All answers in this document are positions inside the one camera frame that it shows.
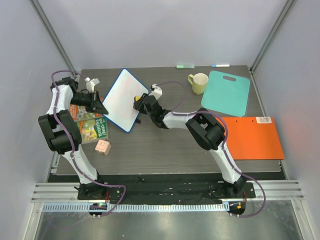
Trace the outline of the blue framed whiteboard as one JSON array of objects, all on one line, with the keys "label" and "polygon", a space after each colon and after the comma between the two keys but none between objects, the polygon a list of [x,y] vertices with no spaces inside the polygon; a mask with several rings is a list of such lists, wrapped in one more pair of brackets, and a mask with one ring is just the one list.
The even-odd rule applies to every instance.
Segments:
[{"label": "blue framed whiteboard", "polygon": [[122,69],[103,99],[102,105],[108,111],[104,114],[109,121],[129,133],[139,112],[134,109],[135,97],[149,90],[127,69]]}]

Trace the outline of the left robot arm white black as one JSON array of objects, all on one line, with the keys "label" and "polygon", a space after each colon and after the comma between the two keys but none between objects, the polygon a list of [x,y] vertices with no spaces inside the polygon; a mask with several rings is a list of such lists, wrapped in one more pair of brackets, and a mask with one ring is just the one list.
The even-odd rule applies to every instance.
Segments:
[{"label": "left robot arm white black", "polygon": [[79,186],[75,189],[86,197],[100,200],[105,197],[107,187],[83,151],[81,131],[72,118],[70,105],[85,107],[89,113],[107,115],[109,112],[98,91],[84,93],[78,91],[78,85],[71,77],[53,81],[49,110],[38,118],[38,123],[50,150],[67,159],[78,175]]}]

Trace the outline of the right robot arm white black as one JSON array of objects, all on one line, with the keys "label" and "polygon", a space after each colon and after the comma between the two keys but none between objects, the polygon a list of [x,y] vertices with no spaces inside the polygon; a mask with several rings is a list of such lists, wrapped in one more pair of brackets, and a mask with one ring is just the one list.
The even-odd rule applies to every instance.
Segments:
[{"label": "right robot arm white black", "polygon": [[133,108],[148,115],[160,129],[185,129],[196,143],[208,151],[217,163],[228,196],[236,198],[244,191],[247,178],[242,175],[227,146],[228,130],[221,118],[206,109],[180,113],[163,109],[153,95],[146,93],[134,98]]}]

